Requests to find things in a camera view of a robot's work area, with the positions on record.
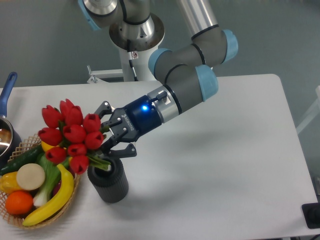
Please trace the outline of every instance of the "gray wall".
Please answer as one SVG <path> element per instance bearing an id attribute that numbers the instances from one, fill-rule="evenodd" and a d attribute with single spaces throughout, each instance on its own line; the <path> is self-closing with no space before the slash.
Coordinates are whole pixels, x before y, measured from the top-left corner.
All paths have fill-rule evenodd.
<path id="1" fill-rule="evenodd" d="M 235 59 L 214 68 L 217 76 L 276 74 L 294 122 L 315 101 L 320 85 L 320 1 L 211 0 L 223 29 L 239 42 Z M 164 23 L 161 47 L 190 43 L 174 0 L 153 0 Z M 0 1 L 0 88 L 18 72 L 17 87 L 84 84 L 92 70 L 121 67 L 108 29 L 91 31 L 76 0 Z M 320 117 L 301 133 L 312 176 L 320 175 Z"/>

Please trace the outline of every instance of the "cucumber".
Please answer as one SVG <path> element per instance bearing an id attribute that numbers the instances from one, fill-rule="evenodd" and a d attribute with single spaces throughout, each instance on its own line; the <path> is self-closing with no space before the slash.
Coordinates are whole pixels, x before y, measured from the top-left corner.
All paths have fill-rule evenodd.
<path id="1" fill-rule="evenodd" d="M 8 161 L 8 163 L 0 170 L 0 176 L 17 172 L 23 165 L 35 163 L 38 155 L 41 153 L 44 153 L 41 144 L 25 151 L 15 159 Z"/>

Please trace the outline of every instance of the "cooking pot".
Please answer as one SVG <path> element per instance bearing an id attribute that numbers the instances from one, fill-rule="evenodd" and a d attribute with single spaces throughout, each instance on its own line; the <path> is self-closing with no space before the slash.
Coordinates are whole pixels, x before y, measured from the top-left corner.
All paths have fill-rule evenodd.
<path id="1" fill-rule="evenodd" d="M 17 80 L 17 73 L 11 72 L 0 95 L 0 169 L 6 165 L 11 154 L 21 143 L 21 138 L 7 120 L 7 105 L 10 93 Z"/>

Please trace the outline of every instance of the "white round vegetable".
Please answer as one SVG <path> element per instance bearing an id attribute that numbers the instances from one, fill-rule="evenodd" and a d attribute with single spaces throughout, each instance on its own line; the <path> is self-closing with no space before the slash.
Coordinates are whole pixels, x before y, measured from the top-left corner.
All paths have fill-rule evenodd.
<path id="1" fill-rule="evenodd" d="M 44 169 L 35 163 L 28 163 L 20 167 L 16 174 L 16 182 L 27 191 L 40 188 L 46 179 Z"/>

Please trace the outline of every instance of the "banana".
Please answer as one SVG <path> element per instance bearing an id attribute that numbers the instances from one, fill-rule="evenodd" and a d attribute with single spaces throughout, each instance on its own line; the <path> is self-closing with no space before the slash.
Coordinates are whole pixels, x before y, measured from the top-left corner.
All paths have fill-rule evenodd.
<path id="1" fill-rule="evenodd" d="M 61 187 L 59 191 L 45 205 L 30 213 L 22 222 L 23 226 L 33 226 L 48 219 L 70 199 L 75 187 L 74 177 L 62 164 L 58 164 L 57 168 L 61 172 Z"/>

